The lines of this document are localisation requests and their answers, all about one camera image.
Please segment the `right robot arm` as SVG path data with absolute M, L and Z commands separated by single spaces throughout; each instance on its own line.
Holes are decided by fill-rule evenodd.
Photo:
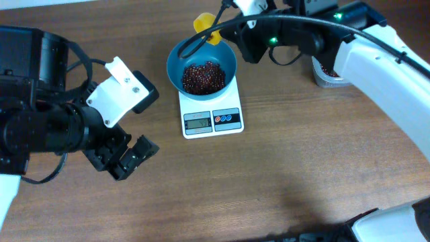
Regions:
M 429 155 L 429 65 L 367 3 L 234 1 L 220 35 L 256 64 L 278 46 L 312 59 L 320 87 L 356 86 Z

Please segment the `yellow measuring scoop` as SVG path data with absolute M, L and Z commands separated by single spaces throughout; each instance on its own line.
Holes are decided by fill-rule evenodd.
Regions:
M 212 26 L 215 22 L 216 16 L 211 13 L 201 13 L 194 21 L 193 28 L 197 33 L 200 33 Z M 220 31 L 216 30 L 210 34 L 210 37 L 206 40 L 207 43 L 215 46 L 218 45 L 222 40 Z

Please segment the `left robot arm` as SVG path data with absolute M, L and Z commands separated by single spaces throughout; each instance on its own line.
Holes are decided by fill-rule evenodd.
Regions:
M 103 62 L 109 77 L 93 81 L 90 58 L 75 42 L 37 28 L 1 27 L 1 217 L 7 216 L 19 185 L 26 181 L 33 153 L 54 153 L 60 161 L 84 153 L 98 171 L 126 179 L 158 146 L 131 135 L 119 122 L 143 112 L 158 97 L 139 71 L 115 57 Z

